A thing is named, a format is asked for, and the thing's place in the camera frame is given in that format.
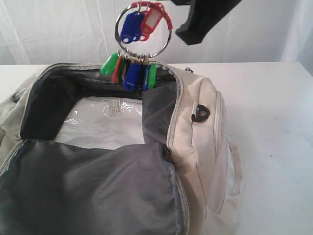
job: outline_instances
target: key ring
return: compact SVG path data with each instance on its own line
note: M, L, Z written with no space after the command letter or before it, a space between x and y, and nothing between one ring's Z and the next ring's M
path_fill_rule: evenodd
M169 15L164 11L164 6L160 3L151 3L150 1L139 1L139 2L133 2L131 5L129 5L128 7L126 7L122 13L118 16L117 20L116 20L116 24L115 24L115 40L118 42L119 46L123 49L123 51L125 51L127 54L129 54L130 56L133 56L133 57L137 57L138 54L137 53L134 53L134 52L131 52L130 50L128 50L123 44L122 44L122 41L121 41L121 37L119 35L119 32L118 32L118 26L119 26L119 23L122 19L122 17L126 14L126 12L128 12L129 10L133 9L133 8L137 8L138 6L140 7L150 7L150 8L161 8L162 10L162 14L163 14L163 18L166 20L166 23L167 23L167 26L168 26L168 30L169 30L169 35L168 35L168 39L167 39L167 42L166 44L162 47L162 49L160 51L158 51L157 53L151 55L152 57L155 57L157 55L159 55L160 53L162 53L166 47L168 46L170 40L171 40L171 37L172 37L172 29L173 29L173 25L172 25L172 21L169 17Z

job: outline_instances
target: clear plastic bag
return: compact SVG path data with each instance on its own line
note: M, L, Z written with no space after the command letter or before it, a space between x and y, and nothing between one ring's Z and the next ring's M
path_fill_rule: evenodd
M142 144L141 115L141 100L83 98L69 113L55 141L105 149Z

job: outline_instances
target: backpack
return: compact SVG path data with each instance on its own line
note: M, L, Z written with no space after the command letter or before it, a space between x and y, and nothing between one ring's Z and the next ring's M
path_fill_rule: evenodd
M158 62L127 92L100 68L47 66L0 104L0 234L233 234L241 160L210 79Z

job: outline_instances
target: white curtain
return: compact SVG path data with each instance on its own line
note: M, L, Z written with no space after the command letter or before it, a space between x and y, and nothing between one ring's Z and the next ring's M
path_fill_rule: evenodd
M115 20L130 0L0 0L0 64L103 63L118 50ZM188 6L163 1L174 29ZM242 0L206 36L187 46L175 34L157 58L166 63L300 61L313 74L313 0ZM146 43L167 38L164 22Z

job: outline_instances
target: table surface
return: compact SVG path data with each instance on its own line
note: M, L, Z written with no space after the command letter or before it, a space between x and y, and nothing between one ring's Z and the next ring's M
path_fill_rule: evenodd
M313 234L313 77L298 62L174 64L222 92L244 171L238 235ZM0 66L0 101L40 65Z

